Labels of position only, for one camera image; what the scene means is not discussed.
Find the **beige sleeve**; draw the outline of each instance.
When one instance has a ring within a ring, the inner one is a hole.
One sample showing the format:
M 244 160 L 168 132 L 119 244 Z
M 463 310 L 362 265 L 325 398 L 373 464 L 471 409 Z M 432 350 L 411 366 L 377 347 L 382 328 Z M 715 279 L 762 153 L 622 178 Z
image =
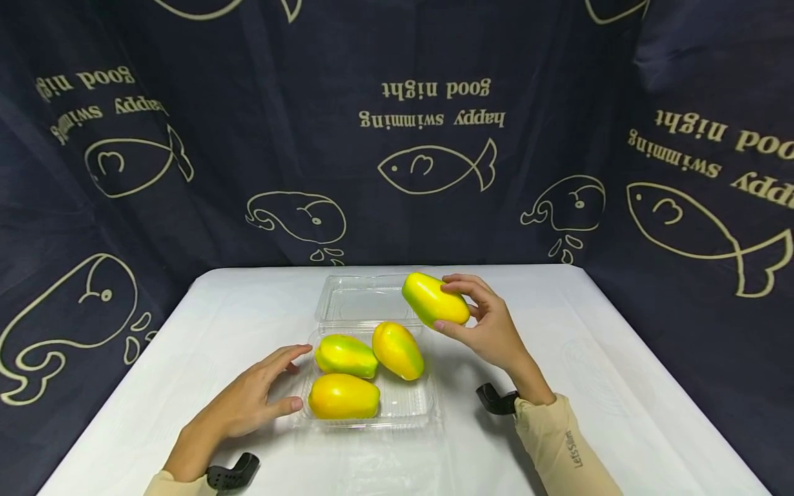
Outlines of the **beige sleeve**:
M 622 492 L 579 431 L 568 399 L 551 405 L 515 400 L 515 430 L 549 496 L 619 496 Z
M 206 483 L 206 475 L 192 483 L 178 483 L 163 470 L 152 477 L 144 496 L 215 496 L 217 493 Z

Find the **white table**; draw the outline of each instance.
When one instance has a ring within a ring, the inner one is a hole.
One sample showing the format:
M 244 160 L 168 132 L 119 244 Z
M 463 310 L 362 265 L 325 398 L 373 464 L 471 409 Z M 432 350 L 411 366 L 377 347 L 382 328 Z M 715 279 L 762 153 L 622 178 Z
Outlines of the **white table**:
M 222 269 L 198 278 L 40 495 L 139 496 L 182 425 L 220 389 L 277 347 L 306 341 L 327 275 L 410 270 Z M 549 384 L 570 397 L 624 494 L 768 494 L 581 269 L 422 270 L 477 274 L 507 301 Z M 544 494 L 512 418 L 485 413 L 474 393 L 488 381 L 512 390 L 505 374 L 457 342 L 437 333 L 432 339 L 443 432 L 318 436 L 284 418 L 225 446 L 217 462 L 231 466 L 243 451 L 260 457 L 246 494 Z

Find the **navy fabric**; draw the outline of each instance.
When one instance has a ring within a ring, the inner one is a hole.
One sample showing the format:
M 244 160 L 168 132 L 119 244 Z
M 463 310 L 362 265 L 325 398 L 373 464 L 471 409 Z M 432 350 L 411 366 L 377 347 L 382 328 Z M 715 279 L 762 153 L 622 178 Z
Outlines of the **navy fabric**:
M 782 1 L 10 0 L 0 16 L 15 494 L 205 271 L 548 262 L 585 267 L 767 486 L 794 491 Z

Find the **clear plastic container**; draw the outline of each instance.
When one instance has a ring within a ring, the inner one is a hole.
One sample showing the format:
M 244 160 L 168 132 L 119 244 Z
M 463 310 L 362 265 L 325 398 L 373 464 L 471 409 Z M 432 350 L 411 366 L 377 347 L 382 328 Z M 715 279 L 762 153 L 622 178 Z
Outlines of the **clear plastic container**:
M 403 283 L 407 276 L 331 275 L 322 288 L 315 318 L 328 326 L 382 321 L 421 324 L 403 298 Z
M 317 349 L 323 337 L 330 334 L 354 336 L 372 346 L 372 334 L 380 322 L 392 321 L 403 325 L 416 339 L 425 360 L 422 377 L 405 381 L 383 365 L 372 383 L 380 389 L 380 406 L 374 418 L 323 420 L 308 406 L 314 381 L 323 374 L 314 360 L 303 367 L 303 384 L 299 395 L 303 410 L 295 415 L 299 426 L 316 429 L 390 428 L 412 429 L 441 421 L 438 394 L 433 379 L 430 330 L 417 319 L 401 294 L 407 274 L 377 277 L 332 275 L 326 280 L 317 308 L 318 328 L 309 343 Z

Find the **papaya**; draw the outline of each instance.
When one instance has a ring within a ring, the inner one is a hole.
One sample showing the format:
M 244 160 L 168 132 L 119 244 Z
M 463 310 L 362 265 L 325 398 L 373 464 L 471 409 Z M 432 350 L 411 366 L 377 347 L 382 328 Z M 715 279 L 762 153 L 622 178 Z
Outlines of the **papaya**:
M 309 408 L 322 419 L 372 418 L 379 403 L 378 387 L 350 374 L 321 375 L 309 393 Z
M 375 357 L 390 371 L 413 381 L 425 371 L 425 360 L 413 334 L 395 322 L 381 322 L 372 334 Z
M 378 359 L 372 348 L 345 334 L 331 334 L 322 338 L 314 352 L 314 359 L 326 374 L 338 372 L 372 379 L 378 369 Z
M 441 290 L 444 281 L 421 272 L 409 274 L 403 284 L 403 298 L 427 327 L 438 320 L 465 324 L 471 316 L 468 304 L 459 294 Z

